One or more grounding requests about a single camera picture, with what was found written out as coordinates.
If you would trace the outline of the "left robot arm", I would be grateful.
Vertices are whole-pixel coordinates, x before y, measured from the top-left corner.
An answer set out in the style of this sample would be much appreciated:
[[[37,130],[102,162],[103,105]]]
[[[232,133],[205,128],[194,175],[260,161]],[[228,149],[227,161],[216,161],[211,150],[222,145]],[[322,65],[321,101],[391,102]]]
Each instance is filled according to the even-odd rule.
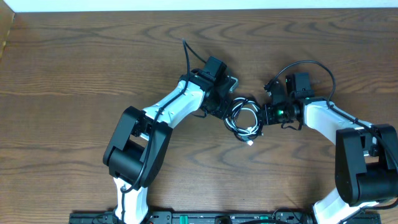
[[[228,93],[237,85],[226,64],[209,57],[203,69],[189,69],[156,104],[124,110],[103,155],[118,190],[114,223],[144,221],[148,187],[160,171],[174,128],[196,110],[225,119],[231,104]]]

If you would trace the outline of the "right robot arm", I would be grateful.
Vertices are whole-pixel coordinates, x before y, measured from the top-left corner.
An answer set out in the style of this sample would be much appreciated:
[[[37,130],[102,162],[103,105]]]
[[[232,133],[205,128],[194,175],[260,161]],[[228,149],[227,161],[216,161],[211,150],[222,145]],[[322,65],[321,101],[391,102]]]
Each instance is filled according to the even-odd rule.
[[[273,78],[264,89],[265,125],[288,128],[293,121],[314,129],[335,145],[336,187],[312,207],[314,223],[346,223],[365,209],[388,209],[397,197],[397,132],[389,124],[374,125],[316,97],[307,73]]]

